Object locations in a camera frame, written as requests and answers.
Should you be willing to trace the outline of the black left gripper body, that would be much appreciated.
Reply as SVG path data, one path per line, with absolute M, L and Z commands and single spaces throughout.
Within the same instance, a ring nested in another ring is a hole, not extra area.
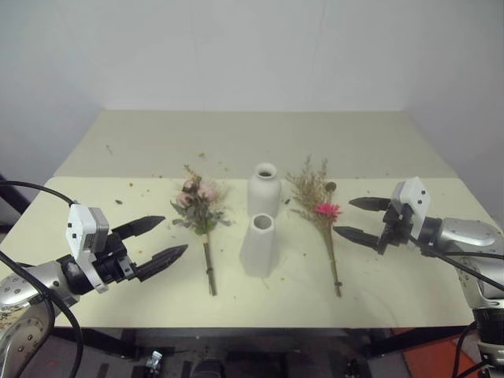
M 107 236 L 102 252 L 95 255 L 93 266 L 105 284 L 136 278 L 136 265 L 128 256 L 127 248 L 116 233 Z

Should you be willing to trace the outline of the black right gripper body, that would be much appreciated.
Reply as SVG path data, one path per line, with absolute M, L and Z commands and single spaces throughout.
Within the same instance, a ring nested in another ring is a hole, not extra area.
M 407 244 L 413 228 L 413 210 L 407 204 L 398 211 L 393 205 L 389 205 L 384 214 L 385 224 L 376 251 L 383 255 L 388 245 L 400 246 Z

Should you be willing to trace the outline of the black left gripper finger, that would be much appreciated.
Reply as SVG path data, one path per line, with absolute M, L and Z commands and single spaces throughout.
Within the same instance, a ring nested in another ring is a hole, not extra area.
M 158 226 L 164 220 L 164 216 L 145 216 L 129 221 L 111 230 L 111 240 L 118 242 L 132 236 L 142 235 Z
M 188 248 L 187 244 L 173 246 L 152 256 L 152 258 L 135 268 L 135 277 L 143 282 L 163 272 L 174 264 Z

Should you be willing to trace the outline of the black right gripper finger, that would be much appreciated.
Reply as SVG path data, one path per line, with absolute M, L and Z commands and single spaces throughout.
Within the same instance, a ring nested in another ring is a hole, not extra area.
M 351 199 L 349 204 L 359 209 L 377 212 L 386 211 L 391 204 L 391 200 L 389 198 L 379 197 L 360 197 Z
M 371 235 L 361 229 L 348 226 L 334 226 L 333 230 L 344 239 L 351 241 L 368 248 L 376 249 L 380 238 L 376 235 Z

